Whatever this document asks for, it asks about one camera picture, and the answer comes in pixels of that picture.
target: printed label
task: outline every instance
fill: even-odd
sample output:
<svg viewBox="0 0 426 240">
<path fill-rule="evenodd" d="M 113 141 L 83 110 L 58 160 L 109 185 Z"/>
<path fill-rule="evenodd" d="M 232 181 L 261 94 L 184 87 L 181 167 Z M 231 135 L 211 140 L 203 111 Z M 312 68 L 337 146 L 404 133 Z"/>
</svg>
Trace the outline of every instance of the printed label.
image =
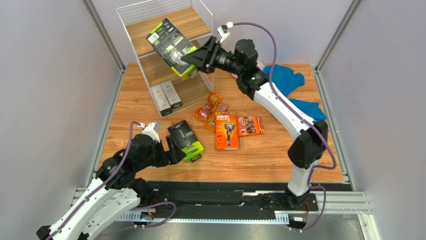
<svg viewBox="0 0 426 240">
<path fill-rule="evenodd" d="M 153 33 L 149 38 L 148 38 L 148 41 L 150 42 L 150 43 L 153 43 L 153 42 L 155 42 L 157 39 L 159 39 L 159 35 L 157 34 L 157 33 Z"/>
</svg>

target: orange razor package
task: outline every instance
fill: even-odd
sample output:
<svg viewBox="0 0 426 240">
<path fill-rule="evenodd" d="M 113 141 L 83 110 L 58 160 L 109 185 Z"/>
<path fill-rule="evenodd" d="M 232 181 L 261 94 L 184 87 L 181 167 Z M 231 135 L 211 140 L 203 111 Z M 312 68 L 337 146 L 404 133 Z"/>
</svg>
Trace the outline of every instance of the orange razor package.
<svg viewBox="0 0 426 240">
<path fill-rule="evenodd" d="M 264 124 L 260 116 L 245 116 L 238 118 L 238 136 L 264 134 Z"/>
<path fill-rule="evenodd" d="M 237 116 L 234 112 L 216 112 L 216 148 L 218 150 L 238 149 Z"/>
<path fill-rule="evenodd" d="M 205 122 L 207 120 L 207 116 L 209 115 L 209 113 L 213 110 L 213 108 L 215 108 L 215 106 L 221 101 L 221 99 L 222 99 L 221 95 L 211 91 L 210 95 L 208 95 L 207 104 L 203 106 L 202 108 L 198 109 L 194 113 L 194 116 L 198 120 Z"/>
<path fill-rule="evenodd" d="M 216 131 L 216 114 L 215 113 L 221 113 L 225 112 L 228 108 L 228 104 L 219 102 L 213 109 L 213 111 L 210 112 L 210 114 L 207 116 L 207 121 L 202 125 L 203 129 L 208 129 L 212 132 Z"/>
</svg>

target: cable clip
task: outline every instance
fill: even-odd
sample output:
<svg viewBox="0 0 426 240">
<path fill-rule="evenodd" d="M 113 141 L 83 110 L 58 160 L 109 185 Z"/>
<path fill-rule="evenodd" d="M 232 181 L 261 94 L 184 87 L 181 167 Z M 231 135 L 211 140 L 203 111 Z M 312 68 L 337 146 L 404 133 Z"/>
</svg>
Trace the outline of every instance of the cable clip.
<svg viewBox="0 0 426 240">
<path fill-rule="evenodd" d="M 143 122 L 140 122 L 139 124 L 140 124 L 140 125 L 139 125 L 139 126 L 137 126 L 137 128 L 138 128 L 138 129 L 142 129 L 142 130 L 144 130 L 144 129 L 145 129 L 145 127 L 146 127 L 146 126 L 145 126 L 145 124 L 144 124 Z"/>
</svg>

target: wooden table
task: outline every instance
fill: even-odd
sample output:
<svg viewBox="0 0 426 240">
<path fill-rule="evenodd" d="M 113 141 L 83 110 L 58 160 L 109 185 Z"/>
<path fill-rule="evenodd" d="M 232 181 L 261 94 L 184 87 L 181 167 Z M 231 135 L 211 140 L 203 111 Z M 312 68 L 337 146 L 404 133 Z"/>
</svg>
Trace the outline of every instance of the wooden table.
<svg viewBox="0 0 426 240">
<path fill-rule="evenodd" d="M 288 97 L 321 102 L 311 66 L 309 64 L 285 64 L 285 66 L 305 76 L 305 85 L 297 88 Z M 161 124 L 159 135 L 167 149 L 165 139 L 168 135 L 167 127 L 186 119 L 204 146 L 204 156 L 195 163 L 180 162 L 167 167 L 148 167 L 138 172 L 137 178 L 163 181 L 288 182 L 293 164 L 287 156 L 287 150 L 293 140 L 287 130 L 264 107 L 242 94 L 235 79 L 229 73 L 216 70 L 214 91 L 223 96 L 222 102 L 229 104 L 228 110 L 235 111 L 237 116 L 261 116 L 266 134 L 240 138 L 238 150 L 216 150 L 214 134 L 203 129 L 203 123 L 193 116 L 193 113 L 204 106 L 205 102 L 195 104 L 166 118 L 160 118 L 138 65 L 129 64 L 99 166 L 105 159 L 126 147 L 131 121 L 145 124 L 158 121 Z M 141 132 L 137 128 L 133 131 L 133 135 L 139 133 Z M 337 158 L 330 133 L 328 143 Z M 324 153 L 319 163 L 331 165 L 330 155 L 327 152 Z M 335 170 L 317 169 L 312 181 L 343 182 L 339 163 Z"/>
</svg>

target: blue towel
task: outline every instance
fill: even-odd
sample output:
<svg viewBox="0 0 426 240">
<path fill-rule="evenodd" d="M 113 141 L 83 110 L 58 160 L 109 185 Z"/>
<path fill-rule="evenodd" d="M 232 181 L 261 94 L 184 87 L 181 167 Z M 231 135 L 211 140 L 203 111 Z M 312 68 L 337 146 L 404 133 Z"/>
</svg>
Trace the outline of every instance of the blue towel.
<svg viewBox="0 0 426 240">
<path fill-rule="evenodd" d="M 269 75 L 270 71 L 271 66 L 266 66 L 263 69 L 266 75 Z M 280 65 L 275 65 L 273 68 L 272 81 L 278 90 L 286 97 L 297 87 L 305 85 L 305 77 L 302 74 L 295 74 L 293 69 Z M 321 111 L 318 102 L 308 102 L 290 98 L 288 100 L 316 122 L 327 119 L 326 115 Z"/>
</svg>

